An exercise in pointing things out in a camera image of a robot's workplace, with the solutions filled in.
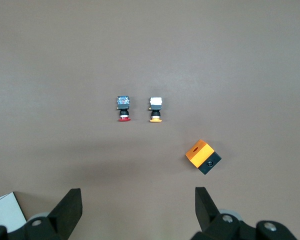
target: brown table surface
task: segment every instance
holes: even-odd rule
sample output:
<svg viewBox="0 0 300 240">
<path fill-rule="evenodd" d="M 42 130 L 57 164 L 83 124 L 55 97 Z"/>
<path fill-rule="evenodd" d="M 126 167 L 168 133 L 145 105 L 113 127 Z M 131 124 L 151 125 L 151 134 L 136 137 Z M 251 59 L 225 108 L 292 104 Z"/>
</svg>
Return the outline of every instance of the brown table surface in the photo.
<svg viewBox="0 0 300 240">
<path fill-rule="evenodd" d="M 188 240 L 195 187 L 300 239 L 300 1 L 0 1 L 0 196 L 28 218 L 81 188 L 70 240 Z"/>
</svg>

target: metal bolt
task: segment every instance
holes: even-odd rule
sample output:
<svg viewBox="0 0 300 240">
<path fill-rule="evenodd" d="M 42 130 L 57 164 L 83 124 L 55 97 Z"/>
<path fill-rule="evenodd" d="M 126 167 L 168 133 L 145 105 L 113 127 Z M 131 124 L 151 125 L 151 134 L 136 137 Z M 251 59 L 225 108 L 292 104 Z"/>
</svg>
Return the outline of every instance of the metal bolt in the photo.
<svg viewBox="0 0 300 240">
<path fill-rule="evenodd" d="M 35 226 L 40 225 L 41 223 L 42 223 L 41 220 L 35 220 L 35 221 L 33 221 L 33 223 L 31 225 L 35 227 Z"/>
<path fill-rule="evenodd" d="M 212 165 L 214 164 L 214 162 L 211 161 L 211 160 L 209 160 L 206 164 L 207 164 L 208 167 L 212 167 Z"/>
<path fill-rule="evenodd" d="M 264 227 L 266 229 L 268 229 L 268 230 L 270 230 L 272 232 L 277 231 L 276 226 L 273 223 L 271 223 L 271 222 L 265 222 L 263 225 L 264 225 Z"/>
<path fill-rule="evenodd" d="M 228 222 L 228 223 L 232 223 L 234 220 L 232 219 L 231 216 L 229 215 L 223 215 L 222 216 L 223 221 Z"/>
</svg>

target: orange block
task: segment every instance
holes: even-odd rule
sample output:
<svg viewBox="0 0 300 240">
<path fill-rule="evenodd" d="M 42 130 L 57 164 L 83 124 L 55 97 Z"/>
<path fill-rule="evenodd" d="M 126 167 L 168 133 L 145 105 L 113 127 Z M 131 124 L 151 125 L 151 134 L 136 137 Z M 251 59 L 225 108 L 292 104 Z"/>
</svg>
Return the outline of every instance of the orange block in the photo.
<svg viewBox="0 0 300 240">
<path fill-rule="evenodd" d="M 215 150 L 209 144 L 200 139 L 185 155 L 199 168 L 214 152 Z"/>
</svg>

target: black hole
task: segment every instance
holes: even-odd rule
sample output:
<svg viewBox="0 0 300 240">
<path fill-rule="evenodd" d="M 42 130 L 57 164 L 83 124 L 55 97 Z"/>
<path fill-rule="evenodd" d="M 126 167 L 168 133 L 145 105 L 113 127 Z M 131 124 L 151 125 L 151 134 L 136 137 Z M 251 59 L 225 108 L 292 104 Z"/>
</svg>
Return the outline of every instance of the black hole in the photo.
<svg viewBox="0 0 300 240">
<path fill-rule="evenodd" d="M 209 160 L 206 164 L 208 167 L 212 167 L 214 165 L 214 162 Z"/>
</svg>

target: orange and black block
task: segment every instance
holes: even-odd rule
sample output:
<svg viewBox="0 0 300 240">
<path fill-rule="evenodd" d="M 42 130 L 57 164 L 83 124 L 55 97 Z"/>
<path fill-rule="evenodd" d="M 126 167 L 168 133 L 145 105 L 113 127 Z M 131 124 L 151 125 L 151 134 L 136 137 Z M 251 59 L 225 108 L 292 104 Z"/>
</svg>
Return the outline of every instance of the orange and black block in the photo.
<svg viewBox="0 0 300 240">
<path fill-rule="evenodd" d="M 215 150 L 201 139 L 185 155 L 203 174 L 207 174 L 221 160 Z"/>
</svg>

